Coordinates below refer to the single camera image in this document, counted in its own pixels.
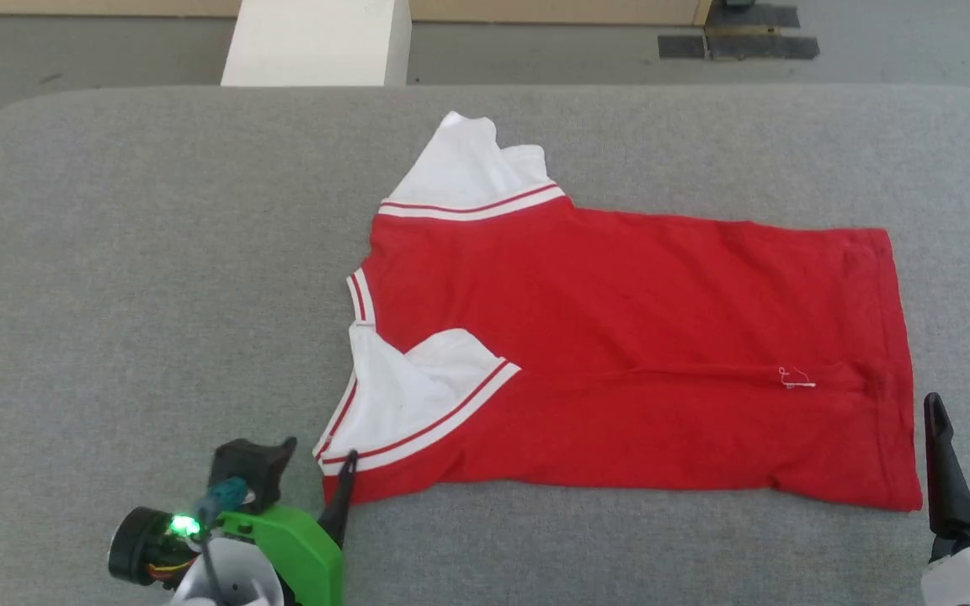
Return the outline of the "red and white shirt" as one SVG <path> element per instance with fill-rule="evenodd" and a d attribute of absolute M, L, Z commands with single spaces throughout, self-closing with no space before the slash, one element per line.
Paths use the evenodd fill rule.
<path fill-rule="evenodd" d="M 440 483 L 777 490 L 912 513 L 914 376 L 883 229 L 580 207 L 450 112 L 347 279 L 324 496 Z"/>

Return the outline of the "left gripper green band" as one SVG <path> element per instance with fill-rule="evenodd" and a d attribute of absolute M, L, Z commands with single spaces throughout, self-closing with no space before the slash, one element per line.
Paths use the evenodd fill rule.
<path fill-rule="evenodd" d="M 211 486 L 243 478 L 249 494 L 239 508 L 220 514 L 212 529 L 253 545 L 273 568 L 282 606 L 343 606 L 344 541 L 359 452 L 352 449 L 334 479 L 336 488 L 319 515 L 281 505 L 281 478 L 299 440 L 255 444 L 232 439 L 213 453 Z"/>

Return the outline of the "grey fabric cushion surface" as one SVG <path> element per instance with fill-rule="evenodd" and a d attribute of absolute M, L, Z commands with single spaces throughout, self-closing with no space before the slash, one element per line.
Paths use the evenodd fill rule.
<path fill-rule="evenodd" d="M 448 111 L 539 143 L 581 205 L 893 239 L 920 395 L 970 484 L 970 88 L 128 88 L 0 110 L 0 606 L 159 606 L 111 578 L 133 507 L 213 449 L 307 451 L 344 390 L 345 277 Z"/>

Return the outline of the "white rectangular pillar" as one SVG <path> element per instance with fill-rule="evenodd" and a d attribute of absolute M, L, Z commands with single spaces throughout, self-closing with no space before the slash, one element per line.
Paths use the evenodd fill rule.
<path fill-rule="evenodd" d="M 242 0 L 221 85 L 404 86 L 409 0 Z"/>

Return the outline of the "long black floor tape patch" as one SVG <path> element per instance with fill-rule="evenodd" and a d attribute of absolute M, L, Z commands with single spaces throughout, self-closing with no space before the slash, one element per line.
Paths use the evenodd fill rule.
<path fill-rule="evenodd" d="M 821 54 L 816 38 L 778 35 L 659 35 L 657 45 L 662 59 L 812 61 Z"/>

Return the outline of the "short black floor tape patch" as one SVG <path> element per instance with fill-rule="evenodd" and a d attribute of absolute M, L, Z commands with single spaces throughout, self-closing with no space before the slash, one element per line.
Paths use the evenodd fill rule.
<path fill-rule="evenodd" d="M 798 29 L 801 22 L 794 5 L 754 3 L 727 5 L 715 3 L 705 22 L 707 28 L 765 27 L 767 29 Z"/>

